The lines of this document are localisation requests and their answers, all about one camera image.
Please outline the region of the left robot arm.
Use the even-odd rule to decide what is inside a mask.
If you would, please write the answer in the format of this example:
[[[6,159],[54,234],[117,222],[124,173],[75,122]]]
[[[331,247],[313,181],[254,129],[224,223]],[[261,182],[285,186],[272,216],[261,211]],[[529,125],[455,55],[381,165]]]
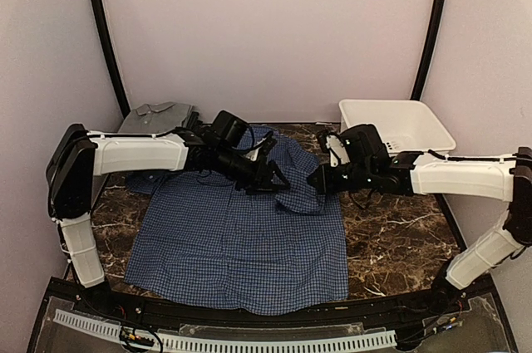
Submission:
[[[249,130],[248,123],[225,111],[210,125],[176,127],[159,134],[107,134],[81,124],[68,127],[46,169],[47,210],[78,282],[88,288],[84,301],[97,315],[111,316],[117,299],[101,285],[106,276],[91,227],[93,179],[131,171],[210,170],[249,194],[289,189],[288,179],[268,159],[277,142],[272,132],[239,149]]]

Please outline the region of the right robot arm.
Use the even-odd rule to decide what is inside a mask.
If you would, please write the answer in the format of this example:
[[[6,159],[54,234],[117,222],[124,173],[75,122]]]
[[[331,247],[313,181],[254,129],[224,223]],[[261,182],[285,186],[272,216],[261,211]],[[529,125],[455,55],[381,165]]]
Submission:
[[[320,194],[360,189],[380,194],[454,194],[498,199],[508,208],[476,242],[447,262],[424,297],[424,307],[440,315],[479,276],[531,244],[531,150],[496,157],[452,157],[433,150],[335,159],[308,176]]]

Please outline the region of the blue checked long sleeve shirt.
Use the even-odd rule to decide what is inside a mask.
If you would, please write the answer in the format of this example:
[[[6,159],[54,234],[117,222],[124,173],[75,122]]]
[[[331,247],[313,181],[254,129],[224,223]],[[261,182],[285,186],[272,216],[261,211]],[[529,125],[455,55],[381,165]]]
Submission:
[[[173,302],[275,306],[348,295],[345,231],[337,196],[307,183],[318,157],[276,135],[269,158],[290,182],[248,195],[221,174],[135,172],[127,188],[150,196],[125,279]]]

